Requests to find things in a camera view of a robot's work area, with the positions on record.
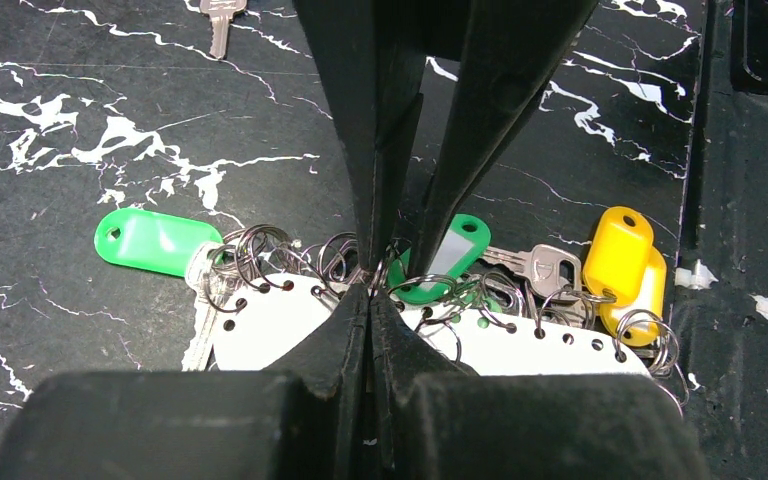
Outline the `yellow key tag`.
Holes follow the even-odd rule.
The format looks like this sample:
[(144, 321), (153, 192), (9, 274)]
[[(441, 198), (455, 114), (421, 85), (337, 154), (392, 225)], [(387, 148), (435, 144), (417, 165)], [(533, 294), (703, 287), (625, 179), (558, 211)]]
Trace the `yellow key tag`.
[[(652, 247), (637, 298), (626, 307), (615, 307), (612, 304), (600, 306), (600, 319), (609, 334), (616, 336), (619, 322), (629, 311), (643, 309), (658, 317), (662, 316), (667, 272), (664, 257), (655, 247)], [(629, 318), (631, 322), (644, 319), (649, 319), (649, 316), (647, 314), (635, 314)], [(625, 331), (622, 335), (622, 342), (630, 347), (644, 347), (652, 344), (658, 334), (659, 327), (657, 325), (649, 322), (637, 322)]]
[(583, 264), (585, 286), (595, 295), (614, 298), (616, 306), (630, 305), (640, 292), (653, 242), (653, 228), (642, 214), (626, 206), (608, 208)]

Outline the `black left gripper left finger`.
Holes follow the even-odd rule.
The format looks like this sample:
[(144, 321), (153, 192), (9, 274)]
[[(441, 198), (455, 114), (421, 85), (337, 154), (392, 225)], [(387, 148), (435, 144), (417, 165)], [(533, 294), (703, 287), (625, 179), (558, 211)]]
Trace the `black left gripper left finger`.
[(305, 286), (233, 318), (250, 371), (84, 372), (40, 384), (0, 445), (0, 479), (349, 479), (370, 297)]

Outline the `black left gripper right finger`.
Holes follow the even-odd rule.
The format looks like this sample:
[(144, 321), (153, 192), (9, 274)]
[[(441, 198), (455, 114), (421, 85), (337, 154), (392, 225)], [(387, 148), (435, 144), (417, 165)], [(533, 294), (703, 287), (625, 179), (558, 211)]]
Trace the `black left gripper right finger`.
[(706, 479), (676, 405), (638, 375), (469, 374), (370, 303), (385, 479)]

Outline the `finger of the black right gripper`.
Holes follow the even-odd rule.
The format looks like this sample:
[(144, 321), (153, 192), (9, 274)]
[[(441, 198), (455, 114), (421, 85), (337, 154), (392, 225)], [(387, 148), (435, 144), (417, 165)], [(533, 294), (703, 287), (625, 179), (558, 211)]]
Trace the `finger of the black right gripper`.
[(423, 103), (416, 4), (311, 0), (294, 6), (342, 147), (359, 264), (372, 271), (394, 233)]
[(594, 1), (473, 1), (458, 82), (411, 238), (408, 273), (427, 273), (454, 214), (531, 115)]

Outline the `blue key tag with key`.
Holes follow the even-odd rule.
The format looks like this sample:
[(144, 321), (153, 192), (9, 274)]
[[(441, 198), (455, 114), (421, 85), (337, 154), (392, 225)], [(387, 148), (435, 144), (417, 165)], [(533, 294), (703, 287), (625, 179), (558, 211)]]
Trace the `blue key tag with key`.
[(233, 18), (243, 12), (247, 0), (201, 0), (199, 10), (206, 15), (212, 28), (210, 55), (215, 59), (224, 59), (227, 53), (230, 24)]

